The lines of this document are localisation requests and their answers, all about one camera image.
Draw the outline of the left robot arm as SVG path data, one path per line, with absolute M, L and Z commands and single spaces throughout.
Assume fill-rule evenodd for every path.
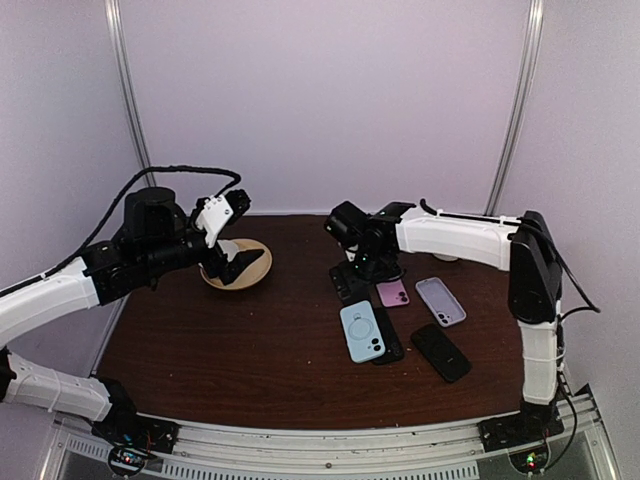
M 144 188 L 126 196 L 124 220 L 112 239 L 83 247 L 59 271 L 2 293 L 2 401 L 104 423 L 121 443 L 137 442 L 144 424 L 118 383 L 35 364 L 8 345 L 68 314 L 108 305 L 142 287 L 154 289 L 163 275 L 194 265 L 231 284 L 264 253 L 230 253 L 219 239 L 250 203 L 245 190 L 231 190 L 199 199 L 186 214 L 173 190 Z

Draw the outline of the light blue cased phone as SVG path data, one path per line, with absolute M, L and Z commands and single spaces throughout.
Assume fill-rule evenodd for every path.
M 339 316 L 352 362 L 366 363 L 385 353 L 386 345 L 369 301 L 343 307 Z

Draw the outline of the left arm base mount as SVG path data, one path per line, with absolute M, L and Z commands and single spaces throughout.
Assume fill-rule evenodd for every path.
M 142 472 L 157 453 L 171 454 L 179 433 L 176 422 L 147 417 L 137 407 L 122 384 L 100 379 L 111 407 L 101 421 L 89 421 L 91 433 L 111 445 L 107 464 L 119 478 L 129 479 Z

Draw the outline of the black phone case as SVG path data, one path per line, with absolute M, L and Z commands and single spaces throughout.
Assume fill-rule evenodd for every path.
M 414 331 L 411 342 L 447 383 L 454 383 L 472 369 L 471 362 L 436 325 L 425 325 Z

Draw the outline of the lavender phone case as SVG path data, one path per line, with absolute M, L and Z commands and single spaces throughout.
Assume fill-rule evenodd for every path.
M 467 318 L 466 311 L 440 278 L 420 280 L 415 290 L 441 327 L 452 327 Z

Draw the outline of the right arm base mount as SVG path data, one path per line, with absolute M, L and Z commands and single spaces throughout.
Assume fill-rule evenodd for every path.
M 508 450 L 511 466 L 519 473 L 533 477 L 553 469 L 572 446 L 578 426 L 578 412 L 574 403 L 566 399 L 571 412 L 569 439 L 559 453 L 554 454 L 549 440 L 565 432 L 556 401 L 550 405 L 521 402 L 519 412 L 483 420 L 478 431 L 486 453 Z

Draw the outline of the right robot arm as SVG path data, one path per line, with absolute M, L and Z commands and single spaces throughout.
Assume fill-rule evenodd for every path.
M 486 217 L 391 202 L 376 213 L 350 201 L 334 207 L 324 229 L 345 251 L 339 268 L 349 288 L 401 276 L 402 253 L 426 253 L 492 266 L 509 275 L 507 303 L 522 339 L 524 384 L 512 430 L 535 440 L 551 424 L 563 360 L 560 303 L 567 272 L 544 217 Z

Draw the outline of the pink phone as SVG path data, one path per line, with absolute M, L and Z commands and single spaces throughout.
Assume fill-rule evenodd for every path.
M 386 308 L 406 306 L 410 302 L 407 290 L 401 280 L 381 282 L 375 288 L 381 304 Z

